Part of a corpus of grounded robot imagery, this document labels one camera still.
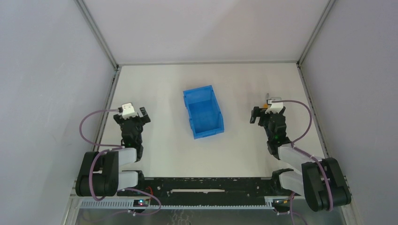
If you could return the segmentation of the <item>orange black screwdriver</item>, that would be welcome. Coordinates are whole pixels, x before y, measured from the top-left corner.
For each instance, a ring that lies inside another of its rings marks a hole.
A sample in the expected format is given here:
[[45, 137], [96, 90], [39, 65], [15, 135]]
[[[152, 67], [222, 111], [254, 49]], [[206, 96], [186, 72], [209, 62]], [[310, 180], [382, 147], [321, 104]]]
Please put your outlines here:
[[269, 99], [269, 93], [266, 94], [265, 103], [263, 104], [264, 108], [268, 108], [268, 99]]

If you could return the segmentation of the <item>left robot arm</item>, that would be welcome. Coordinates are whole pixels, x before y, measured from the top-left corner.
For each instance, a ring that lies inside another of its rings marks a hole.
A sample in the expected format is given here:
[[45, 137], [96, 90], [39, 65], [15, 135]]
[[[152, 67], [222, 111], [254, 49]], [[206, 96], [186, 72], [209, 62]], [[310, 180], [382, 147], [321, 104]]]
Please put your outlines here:
[[113, 196], [120, 189], [120, 166], [138, 162], [143, 156], [142, 133], [151, 119], [144, 107], [137, 112], [128, 103], [110, 112], [121, 130], [120, 144], [106, 144], [106, 150], [89, 151], [84, 154], [77, 177], [75, 190], [80, 197], [92, 197], [101, 201]]

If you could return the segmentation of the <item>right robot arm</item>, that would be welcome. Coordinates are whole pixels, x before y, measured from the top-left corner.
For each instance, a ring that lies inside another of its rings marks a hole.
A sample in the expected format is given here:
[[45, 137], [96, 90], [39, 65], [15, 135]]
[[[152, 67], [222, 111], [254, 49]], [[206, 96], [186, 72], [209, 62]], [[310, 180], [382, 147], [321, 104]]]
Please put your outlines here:
[[264, 128], [270, 155], [291, 166], [273, 172], [276, 186], [303, 196], [315, 212], [349, 205], [352, 194], [338, 161], [311, 155], [297, 147], [287, 136], [284, 111], [282, 103], [255, 106], [250, 117], [251, 124], [257, 121]]

